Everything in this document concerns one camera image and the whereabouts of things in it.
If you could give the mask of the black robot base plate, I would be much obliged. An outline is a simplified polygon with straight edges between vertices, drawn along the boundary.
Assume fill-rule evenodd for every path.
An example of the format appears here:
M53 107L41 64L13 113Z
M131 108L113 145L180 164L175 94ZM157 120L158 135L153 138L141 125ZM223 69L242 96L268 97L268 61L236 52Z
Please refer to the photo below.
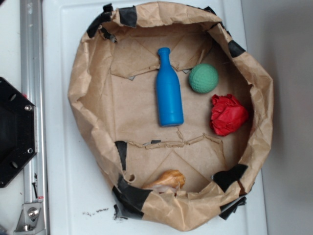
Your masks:
M35 106L0 78L0 187L7 187L37 153Z

